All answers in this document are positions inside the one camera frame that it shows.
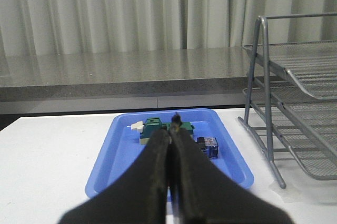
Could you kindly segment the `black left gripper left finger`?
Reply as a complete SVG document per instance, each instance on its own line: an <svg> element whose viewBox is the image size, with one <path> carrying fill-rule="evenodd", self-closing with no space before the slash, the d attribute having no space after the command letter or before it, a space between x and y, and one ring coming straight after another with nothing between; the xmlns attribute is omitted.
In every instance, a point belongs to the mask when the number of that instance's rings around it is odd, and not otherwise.
<svg viewBox="0 0 337 224"><path fill-rule="evenodd" d="M166 130L155 131L119 179L65 213L60 223L165 223L169 144Z"/></svg>

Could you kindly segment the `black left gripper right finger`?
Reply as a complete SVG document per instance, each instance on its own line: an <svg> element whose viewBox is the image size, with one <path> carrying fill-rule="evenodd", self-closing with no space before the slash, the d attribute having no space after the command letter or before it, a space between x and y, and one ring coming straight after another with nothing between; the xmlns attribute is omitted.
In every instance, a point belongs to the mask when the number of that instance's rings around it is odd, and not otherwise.
<svg viewBox="0 0 337 224"><path fill-rule="evenodd" d="M189 132L172 118L173 212L180 223L292 223L282 209L243 189L215 167Z"/></svg>

